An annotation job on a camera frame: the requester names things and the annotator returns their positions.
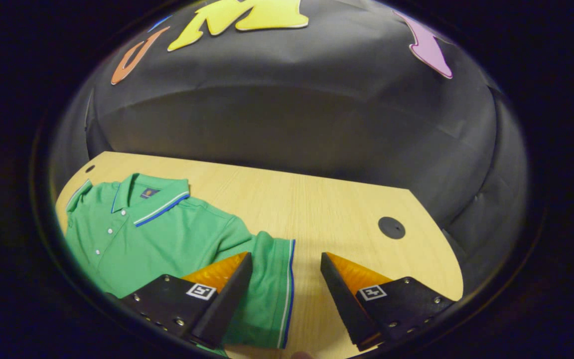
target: pink letter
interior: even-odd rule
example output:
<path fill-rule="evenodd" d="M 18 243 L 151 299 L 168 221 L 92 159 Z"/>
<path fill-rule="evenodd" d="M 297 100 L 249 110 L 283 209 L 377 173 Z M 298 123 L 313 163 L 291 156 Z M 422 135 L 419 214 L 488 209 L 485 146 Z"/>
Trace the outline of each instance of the pink letter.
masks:
<path fill-rule="evenodd" d="M 453 79 L 453 72 L 446 64 L 444 60 L 444 55 L 442 55 L 442 50 L 435 40 L 435 36 L 424 28 L 419 22 L 405 16 L 394 10 L 394 13 L 401 18 L 405 19 L 405 22 L 413 32 L 413 37 L 415 38 L 415 43 L 409 45 L 411 52 L 420 61 L 428 64 L 435 71 L 442 74 L 442 76 L 447 79 Z"/>

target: green polo shirt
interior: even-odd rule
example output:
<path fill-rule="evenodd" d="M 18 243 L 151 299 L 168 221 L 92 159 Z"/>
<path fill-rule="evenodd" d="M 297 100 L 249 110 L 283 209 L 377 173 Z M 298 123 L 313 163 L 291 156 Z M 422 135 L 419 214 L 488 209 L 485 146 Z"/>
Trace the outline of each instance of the green polo shirt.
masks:
<path fill-rule="evenodd" d="M 240 218 L 189 195 L 186 179 L 141 174 L 123 182 L 88 180 L 66 205 L 66 242 L 87 275 L 119 298 L 162 274 L 183 277 L 244 251 L 249 289 L 226 344 L 284 348 L 293 304 L 294 240 L 252 235 Z"/>

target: table surface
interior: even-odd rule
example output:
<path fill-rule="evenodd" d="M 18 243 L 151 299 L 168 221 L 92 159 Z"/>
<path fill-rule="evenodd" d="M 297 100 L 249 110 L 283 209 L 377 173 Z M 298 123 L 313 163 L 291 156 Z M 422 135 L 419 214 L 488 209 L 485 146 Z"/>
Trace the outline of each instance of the table surface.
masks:
<path fill-rule="evenodd" d="M 57 216 L 86 179 L 123 181 L 132 173 L 189 179 L 190 193 L 241 218 L 253 234 L 296 239 L 294 304 L 284 350 L 226 346 L 231 358 L 288 359 L 305 351 L 317 359 L 357 355 L 320 272 L 322 252 L 345 257 L 391 278 L 411 276 L 452 300 L 462 297 L 462 273 L 431 216 L 406 189 L 296 175 L 211 162 L 104 152 L 83 166 L 61 191 Z M 401 239 L 378 228 L 383 216 L 405 227 Z"/>

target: orange letter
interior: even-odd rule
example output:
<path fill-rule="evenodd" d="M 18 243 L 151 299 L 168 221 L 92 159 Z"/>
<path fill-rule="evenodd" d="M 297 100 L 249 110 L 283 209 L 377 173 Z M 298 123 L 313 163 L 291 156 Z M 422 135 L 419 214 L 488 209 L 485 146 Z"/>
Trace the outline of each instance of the orange letter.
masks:
<path fill-rule="evenodd" d="M 139 63 L 139 61 L 141 61 L 141 59 L 143 58 L 143 56 L 145 55 L 147 50 L 150 48 L 150 46 L 152 46 L 152 44 L 154 43 L 154 41 L 156 41 L 156 39 L 159 37 L 159 35 L 161 35 L 167 29 L 169 29 L 169 26 L 162 29 L 162 30 L 159 30 L 158 32 L 155 32 L 154 34 L 152 34 L 152 36 L 150 36 L 145 41 L 145 45 L 143 45 L 141 50 L 139 50 L 137 55 L 134 57 L 134 60 L 132 60 L 132 62 L 130 64 L 127 64 L 128 59 L 130 59 L 130 57 L 132 57 L 132 54 L 134 54 L 134 51 L 137 50 L 137 47 L 139 47 L 139 46 L 141 46 L 141 44 L 143 44 L 143 41 L 141 41 L 140 43 L 137 43 L 133 48 L 130 48 L 130 50 L 128 50 L 126 52 L 126 54 L 123 55 L 123 59 L 121 59 L 121 62 L 117 66 L 116 70 L 114 70 L 114 74 L 112 75 L 111 83 L 113 85 L 116 85 L 119 82 L 121 82 L 123 79 L 125 79 L 130 74 L 130 72 L 134 69 L 134 67 Z"/>

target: shirt label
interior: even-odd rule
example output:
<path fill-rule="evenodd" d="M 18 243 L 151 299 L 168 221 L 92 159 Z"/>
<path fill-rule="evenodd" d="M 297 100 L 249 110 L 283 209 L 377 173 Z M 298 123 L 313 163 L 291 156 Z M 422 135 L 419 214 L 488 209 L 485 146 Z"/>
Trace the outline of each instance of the shirt label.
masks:
<path fill-rule="evenodd" d="M 155 190 L 152 188 L 147 188 L 143 191 L 143 193 L 141 193 L 141 198 L 145 198 L 148 199 L 150 197 L 152 197 L 155 193 L 157 193 L 159 190 Z"/>

